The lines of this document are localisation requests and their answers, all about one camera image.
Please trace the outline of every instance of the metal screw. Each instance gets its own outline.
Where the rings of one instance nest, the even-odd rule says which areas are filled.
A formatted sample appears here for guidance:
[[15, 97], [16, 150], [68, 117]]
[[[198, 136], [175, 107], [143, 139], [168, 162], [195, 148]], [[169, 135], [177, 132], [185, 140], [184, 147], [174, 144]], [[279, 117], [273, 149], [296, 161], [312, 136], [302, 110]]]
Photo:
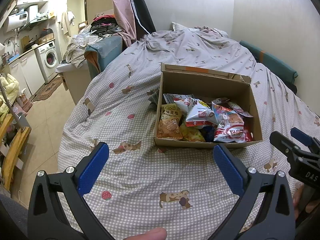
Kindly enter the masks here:
[[39, 177], [42, 177], [42, 176], [44, 175], [44, 171], [38, 171], [37, 175], [38, 175]]
[[280, 177], [282, 177], [282, 178], [285, 176], [285, 174], [284, 174], [283, 171], [279, 171], [279, 172], [278, 172], [278, 175], [279, 175]]
[[66, 172], [67, 172], [67, 173], [73, 173], [74, 170], [75, 170], [75, 168], [72, 167], [72, 166], [70, 166], [70, 167], [68, 167], [68, 168], [66, 169]]
[[249, 171], [250, 173], [256, 173], [256, 172], [257, 172], [257, 170], [256, 170], [254, 167], [249, 167], [249, 168], [248, 168], [248, 171]]

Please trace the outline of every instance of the washing machine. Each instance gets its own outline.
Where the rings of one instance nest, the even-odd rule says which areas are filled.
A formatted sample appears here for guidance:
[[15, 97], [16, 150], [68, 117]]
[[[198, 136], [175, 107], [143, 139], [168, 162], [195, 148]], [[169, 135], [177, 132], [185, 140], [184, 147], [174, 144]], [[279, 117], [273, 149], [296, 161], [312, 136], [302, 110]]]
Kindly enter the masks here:
[[54, 41], [36, 48], [35, 52], [41, 73], [47, 84], [57, 75], [56, 68], [59, 65]]

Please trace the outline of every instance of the pink curtain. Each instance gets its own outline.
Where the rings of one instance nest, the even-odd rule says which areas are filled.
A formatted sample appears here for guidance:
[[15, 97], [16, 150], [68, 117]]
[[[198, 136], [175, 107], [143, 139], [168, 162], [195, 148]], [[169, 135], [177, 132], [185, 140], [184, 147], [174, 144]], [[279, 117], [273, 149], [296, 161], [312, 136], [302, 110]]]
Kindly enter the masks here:
[[134, 14], [130, 0], [113, 0], [113, 10], [118, 25], [124, 30], [121, 35], [124, 43], [128, 46], [131, 41], [136, 41], [136, 26], [134, 22]]

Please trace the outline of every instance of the blue gripper pad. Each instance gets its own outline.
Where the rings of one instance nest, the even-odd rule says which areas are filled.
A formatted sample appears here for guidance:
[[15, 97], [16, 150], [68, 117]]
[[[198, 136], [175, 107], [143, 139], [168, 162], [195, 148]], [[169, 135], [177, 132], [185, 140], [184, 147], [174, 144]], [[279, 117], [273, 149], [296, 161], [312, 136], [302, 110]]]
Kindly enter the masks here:
[[303, 145], [307, 147], [312, 145], [312, 138], [309, 135], [305, 134], [303, 131], [300, 131], [298, 128], [292, 128], [290, 134], [293, 138], [297, 139]]
[[77, 190], [80, 196], [83, 196], [84, 194], [87, 194], [91, 191], [95, 181], [97, 180], [100, 172], [106, 164], [109, 158], [108, 144], [99, 143], [91, 154], [93, 154], [94, 156], [91, 158], [78, 178]]
[[244, 178], [228, 157], [228, 154], [231, 155], [231, 153], [229, 151], [227, 153], [226, 151], [228, 151], [226, 148], [223, 149], [220, 145], [216, 145], [213, 148], [213, 158], [218, 165], [224, 179], [227, 181], [232, 193], [242, 197], [244, 194]]

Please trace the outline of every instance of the water heater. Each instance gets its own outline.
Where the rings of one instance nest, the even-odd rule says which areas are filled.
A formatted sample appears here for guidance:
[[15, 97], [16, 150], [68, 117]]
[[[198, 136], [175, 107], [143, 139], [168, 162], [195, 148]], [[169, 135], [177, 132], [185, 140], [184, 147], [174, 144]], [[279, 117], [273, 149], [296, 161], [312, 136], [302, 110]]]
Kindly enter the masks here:
[[9, 32], [15, 28], [22, 27], [27, 23], [28, 12], [20, 12], [7, 17], [4, 22], [4, 32]]

